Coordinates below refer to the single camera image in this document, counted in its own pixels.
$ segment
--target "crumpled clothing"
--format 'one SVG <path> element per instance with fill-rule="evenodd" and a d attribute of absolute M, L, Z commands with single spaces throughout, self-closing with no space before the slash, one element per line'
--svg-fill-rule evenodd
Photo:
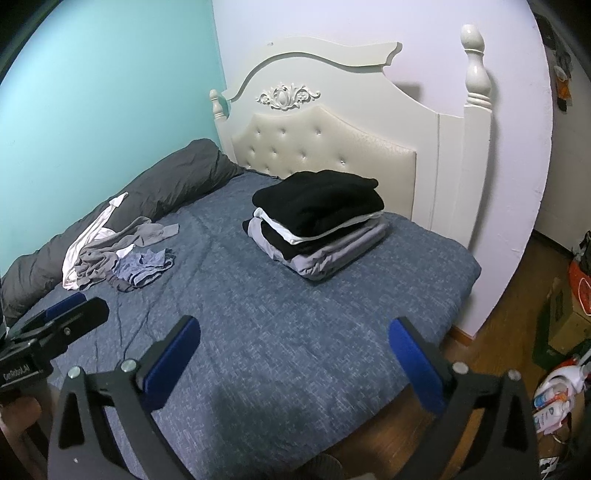
<path fill-rule="evenodd" d="M 160 225 L 147 217 L 137 217 L 131 224 L 114 235 L 93 240 L 81 251 L 74 266 L 81 290 L 106 280 L 121 253 L 133 244 L 137 247 L 154 245 L 178 233 L 178 224 Z"/>
<path fill-rule="evenodd" d="M 80 253 L 82 253 L 82 250 L 86 245 L 92 243 L 95 239 L 105 238 L 108 232 L 113 232 L 113 230 L 103 228 L 103 225 L 109 221 L 111 214 L 121 205 L 121 202 L 123 202 L 127 195 L 127 192 L 125 192 L 110 200 L 109 206 L 100 213 L 98 218 L 92 222 L 68 248 L 66 257 L 64 258 L 64 264 L 61 268 L 63 273 L 61 286 L 66 290 L 78 290 L 80 287 L 80 283 L 77 281 L 78 274 L 75 269 Z"/>
<path fill-rule="evenodd" d="M 130 252 L 117 262 L 107 282 L 118 291 L 128 292 L 151 284 L 174 265 L 171 249 L 165 248 L 154 253 Z"/>

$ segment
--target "bedpost finial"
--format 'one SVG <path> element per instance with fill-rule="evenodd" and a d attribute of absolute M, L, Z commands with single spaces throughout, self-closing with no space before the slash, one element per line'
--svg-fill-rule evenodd
<path fill-rule="evenodd" d="M 217 92 L 216 89 L 212 89 L 209 91 L 209 99 L 212 101 L 212 106 L 213 106 L 213 117 L 218 119 L 218 118 L 226 118 L 226 115 L 224 115 L 223 113 L 223 108 L 222 108 L 222 104 L 220 103 L 219 100 L 219 93 Z"/>
<path fill-rule="evenodd" d="M 476 50 L 477 52 L 484 53 L 484 38 L 482 38 L 476 25 L 464 25 L 460 38 L 466 50 Z"/>
<path fill-rule="evenodd" d="M 491 108 L 491 80 L 488 78 L 482 62 L 484 56 L 484 39 L 475 25 L 464 25 L 460 35 L 462 45 L 468 55 L 466 71 L 466 89 L 468 90 L 467 105 L 478 105 Z"/>

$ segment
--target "folded black shirt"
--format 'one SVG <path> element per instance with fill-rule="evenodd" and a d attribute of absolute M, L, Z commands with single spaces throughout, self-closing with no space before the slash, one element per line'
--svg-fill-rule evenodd
<path fill-rule="evenodd" d="M 384 209 L 378 181 L 352 173 L 300 171 L 258 190 L 252 203 L 297 236 L 316 236 L 360 215 Z"/>
<path fill-rule="evenodd" d="M 250 220 L 245 220 L 242 222 L 242 229 L 248 233 L 248 223 Z M 269 225 L 266 221 L 261 221 L 261 233 L 262 236 L 265 237 L 265 240 L 273 245 L 285 260 L 291 260 L 296 255 L 311 255 L 317 250 L 320 250 L 323 246 L 338 240 L 339 238 L 344 237 L 345 235 L 350 234 L 351 232 L 361 228 L 363 225 L 367 223 L 365 222 L 356 223 L 354 225 L 346 226 L 344 228 L 339 228 L 336 232 L 329 233 L 328 235 L 319 238 L 318 240 L 311 240 L 309 242 L 302 242 L 300 244 L 291 245 L 284 240 L 284 238 L 278 234 L 273 227 Z"/>

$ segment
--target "blue bedspread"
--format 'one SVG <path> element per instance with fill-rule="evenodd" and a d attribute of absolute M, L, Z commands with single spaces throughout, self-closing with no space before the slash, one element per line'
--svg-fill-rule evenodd
<path fill-rule="evenodd" d="M 108 302 L 109 320 L 56 360 L 62 374 L 110 370 L 139 358 L 183 314 L 196 317 L 201 346 L 154 418 L 198 479 L 292 468 L 347 436 L 407 383 L 388 347 L 389 321 L 406 315 L 439 342 L 480 273 L 455 241 L 387 214 L 383 242 L 327 281 L 305 280 L 241 227 L 253 192 L 274 182 L 245 173 L 162 219 L 180 233 L 152 249 L 171 248 L 174 267 L 131 293 L 104 282 L 88 289 Z M 30 315 L 70 293 L 57 287 Z M 140 473 L 121 426 L 114 431 Z"/>

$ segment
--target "gray pillow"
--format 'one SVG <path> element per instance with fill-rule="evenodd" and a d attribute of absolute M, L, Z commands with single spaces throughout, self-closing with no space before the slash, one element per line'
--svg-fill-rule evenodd
<path fill-rule="evenodd" d="M 157 221 L 241 173 L 242 168 L 221 153 L 214 142 L 206 138 L 193 140 L 121 189 L 117 195 L 123 192 L 129 195 L 111 214 L 105 227 L 118 232 L 139 216 Z M 98 205 L 35 253 L 23 255 L 12 263 L 2 279 L 2 308 L 9 326 L 61 282 L 66 251 L 117 195 Z"/>

